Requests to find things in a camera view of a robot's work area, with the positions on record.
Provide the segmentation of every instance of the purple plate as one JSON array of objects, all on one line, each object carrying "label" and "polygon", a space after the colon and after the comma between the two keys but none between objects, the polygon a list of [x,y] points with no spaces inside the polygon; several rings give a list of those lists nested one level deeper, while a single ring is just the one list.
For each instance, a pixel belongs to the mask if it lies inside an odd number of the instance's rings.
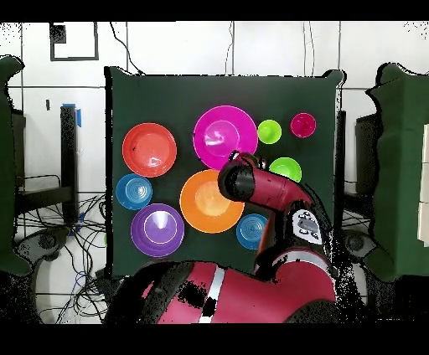
[{"label": "purple plate", "polygon": [[184,222],[178,211],[163,203],[142,208],[131,223],[131,238],[144,254],[162,258],[182,244]]}]

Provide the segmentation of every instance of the magenta bowl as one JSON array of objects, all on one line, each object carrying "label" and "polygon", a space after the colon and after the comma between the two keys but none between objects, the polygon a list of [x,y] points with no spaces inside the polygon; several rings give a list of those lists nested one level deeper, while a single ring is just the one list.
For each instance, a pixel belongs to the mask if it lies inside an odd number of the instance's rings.
[{"label": "magenta bowl", "polygon": [[316,120],[309,113],[298,113],[291,120],[291,132],[298,138],[307,138],[316,131]]},{"label": "magenta bowl", "polygon": [[255,122],[242,109],[216,106],[205,112],[194,128],[194,149],[207,167],[220,170],[237,150],[254,154],[258,146]]}]

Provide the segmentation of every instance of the floor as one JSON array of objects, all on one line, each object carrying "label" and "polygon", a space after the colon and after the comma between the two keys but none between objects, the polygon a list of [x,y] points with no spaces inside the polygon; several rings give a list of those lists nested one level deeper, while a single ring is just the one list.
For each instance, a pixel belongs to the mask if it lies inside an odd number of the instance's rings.
[{"label": "floor", "polygon": [[[425,74],[429,70],[428,22],[177,22],[113,23],[132,62],[147,74],[322,75],[329,69],[347,74],[339,91],[347,111],[346,189],[354,191],[356,179],[354,121],[375,112],[365,90],[375,85],[380,65],[398,62]],[[27,117],[25,137],[26,176],[60,175],[59,107],[75,104],[81,109],[78,134],[79,198],[98,198],[105,191],[105,78],[103,67],[116,65],[136,73],[124,47],[114,38],[109,23],[98,23],[99,60],[50,61],[47,23],[0,23],[0,55],[11,54],[25,64],[22,73],[9,81],[13,105]],[[94,55],[93,23],[65,23],[66,44],[54,46],[55,58]],[[55,177],[29,179],[27,190],[54,187]],[[55,223],[58,214],[44,209],[41,217]],[[102,227],[104,219],[95,206],[86,220],[94,223],[95,240],[90,253],[94,270],[106,263]],[[17,239],[38,230],[28,214],[20,219]],[[82,228],[86,238],[92,230]],[[75,268],[82,270],[80,246],[70,237],[67,247]],[[355,278],[363,297],[363,271]],[[37,305],[44,322],[57,321],[60,309],[73,297],[76,273],[67,250],[44,262],[37,279]],[[62,322],[76,317],[64,316]],[[97,316],[79,322],[100,322]]]}]

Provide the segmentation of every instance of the orange plate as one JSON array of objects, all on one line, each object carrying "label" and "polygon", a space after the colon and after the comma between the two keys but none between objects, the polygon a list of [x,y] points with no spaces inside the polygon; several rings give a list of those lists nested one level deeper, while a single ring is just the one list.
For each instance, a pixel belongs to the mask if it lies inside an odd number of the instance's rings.
[{"label": "orange plate", "polygon": [[177,147],[167,128],[157,123],[141,123],[125,136],[122,155],[131,171],[146,178],[155,178],[173,166]]},{"label": "orange plate", "polygon": [[180,208],[186,221],[205,233],[220,233],[240,219],[244,203],[224,198],[218,188],[216,170],[197,172],[184,184],[180,193]]}]

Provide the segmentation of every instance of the blue tape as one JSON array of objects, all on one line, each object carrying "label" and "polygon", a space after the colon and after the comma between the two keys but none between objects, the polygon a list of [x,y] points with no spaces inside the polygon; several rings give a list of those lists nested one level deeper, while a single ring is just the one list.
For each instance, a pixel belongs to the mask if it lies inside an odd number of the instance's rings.
[{"label": "blue tape", "polygon": [[81,118],[80,118],[80,109],[76,110],[76,125],[78,127],[82,127],[82,121],[81,121]]},{"label": "blue tape", "polygon": [[[76,108],[76,104],[63,104],[63,106],[69,106]],[[80,114],[80,109],[76,110],[76,125],[82,127],[82,116]]]}]

